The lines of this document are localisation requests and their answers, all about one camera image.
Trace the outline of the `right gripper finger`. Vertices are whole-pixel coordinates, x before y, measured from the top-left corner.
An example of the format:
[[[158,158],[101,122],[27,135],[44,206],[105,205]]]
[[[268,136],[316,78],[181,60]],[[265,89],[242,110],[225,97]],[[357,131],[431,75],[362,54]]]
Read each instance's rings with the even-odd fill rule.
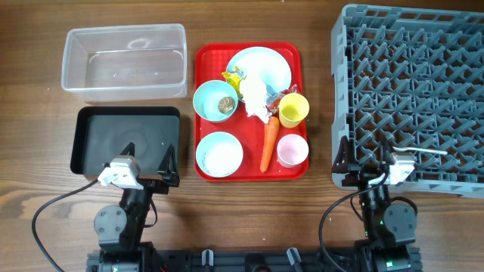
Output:
[[[349,171],[349,140],[343,136],[340,140],[340,146],[332,165],[332,172]]]
[[[391,153],[393,152],[393,147],[388,140],[382,140],[380,142],[380,164],[390,165],[392,163]]]

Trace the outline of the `pink plastic cup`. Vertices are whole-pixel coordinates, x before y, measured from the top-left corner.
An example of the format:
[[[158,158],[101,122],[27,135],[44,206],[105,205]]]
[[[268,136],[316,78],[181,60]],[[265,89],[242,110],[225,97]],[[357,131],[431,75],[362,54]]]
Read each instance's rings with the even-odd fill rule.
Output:
[[[278,142],[278,162],[285,168],[300,165],[307,159],[308,154],[309,145],[307,141],[297,134],[285,135]]]

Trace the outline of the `yellow plastic cup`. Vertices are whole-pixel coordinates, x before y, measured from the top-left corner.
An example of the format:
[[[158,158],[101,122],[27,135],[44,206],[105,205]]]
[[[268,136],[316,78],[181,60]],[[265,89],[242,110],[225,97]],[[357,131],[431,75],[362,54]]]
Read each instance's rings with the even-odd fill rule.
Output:
[[[279,120],[285,128],[295,128],[309,114],[309,102],[297,93],[285,95],[278,106]]]

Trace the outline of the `green bowl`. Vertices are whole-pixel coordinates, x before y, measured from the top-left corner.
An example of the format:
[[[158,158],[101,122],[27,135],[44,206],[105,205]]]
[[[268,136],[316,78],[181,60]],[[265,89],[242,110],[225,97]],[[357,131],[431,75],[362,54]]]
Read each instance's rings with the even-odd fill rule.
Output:
[[[235,108],[228,114],[220,113],[219,101],[224,97],[232,97],[235,100]],[[224,122],[235,112],[238,106],[236,91],[227,82],[210,80],[200,85],[193,97],[194,110],[198,116],[209,122]]]

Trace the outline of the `red candy wrapper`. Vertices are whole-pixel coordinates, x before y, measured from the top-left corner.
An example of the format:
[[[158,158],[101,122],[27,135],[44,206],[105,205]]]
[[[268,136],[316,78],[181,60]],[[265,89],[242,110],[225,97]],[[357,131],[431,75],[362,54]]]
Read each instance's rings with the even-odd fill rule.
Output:
[[[292,85],[290,88],[283,90],[280,93],[272,95],[270,98],[266,100],[266,108],[271,114],[276,114],[278,111],[279,103],[281,102],[281,99],[292,93],[297,93],[299,94],[299,87],[298,85]]]

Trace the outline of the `yellow snack wrapper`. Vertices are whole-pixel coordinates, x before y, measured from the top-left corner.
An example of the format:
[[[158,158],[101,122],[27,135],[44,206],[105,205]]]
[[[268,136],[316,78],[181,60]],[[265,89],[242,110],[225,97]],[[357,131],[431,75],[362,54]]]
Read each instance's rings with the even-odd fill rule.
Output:
[[[240,92],[240,82],[246,78],[244,72],[237,66],[234,66],[231,70],[226,70],[222,73],[225,81],[234,88],[239,99],[243,98]]]

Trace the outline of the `white tissue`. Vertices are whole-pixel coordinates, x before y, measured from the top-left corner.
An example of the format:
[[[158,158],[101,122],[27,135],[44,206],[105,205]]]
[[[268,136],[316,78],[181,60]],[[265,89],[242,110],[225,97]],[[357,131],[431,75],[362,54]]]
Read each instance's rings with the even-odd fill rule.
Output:
[[[257,75],[249,74],[240,81],[239,91],[243,96],[247,116],[257,116],[267,124],[271,114],[266,107],[265,83]]]

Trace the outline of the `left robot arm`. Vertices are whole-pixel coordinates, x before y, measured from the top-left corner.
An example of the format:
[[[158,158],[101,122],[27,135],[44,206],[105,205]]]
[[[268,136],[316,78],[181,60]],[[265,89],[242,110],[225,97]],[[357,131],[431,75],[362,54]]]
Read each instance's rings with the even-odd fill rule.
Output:
[[[120,155],[104,164],[98,176],[103,186],[114,185],[123,190],[118,205],[105,206],[95,216],[94,229],[100,252],[88,256],[87,271],[166,271],[166,262],[153,243],[141,241],[143,230],[152,227],[146,222],[149,211],[156,211],[152,196],[167,194],[178,187],[180,177],[175,147],[169,145],[157,174],[159,179],[141,178],[135,159],[135,144],[129,143]]]

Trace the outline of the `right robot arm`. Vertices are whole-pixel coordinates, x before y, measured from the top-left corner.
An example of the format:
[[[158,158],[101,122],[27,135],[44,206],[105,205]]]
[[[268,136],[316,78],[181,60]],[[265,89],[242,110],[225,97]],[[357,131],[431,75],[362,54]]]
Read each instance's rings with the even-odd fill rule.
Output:
[[[332,172],[344,174],[344,187],[355,186],[359,198],[364,240],[355,242],[347,271],[420,271],[419,249],[415,242],[417,206],[411,200],[391,197],[389,186],[405,180],[414,171],[414,157],[391,147],[381,147],[377,168],[358,165],[349,139],[340,140]]]

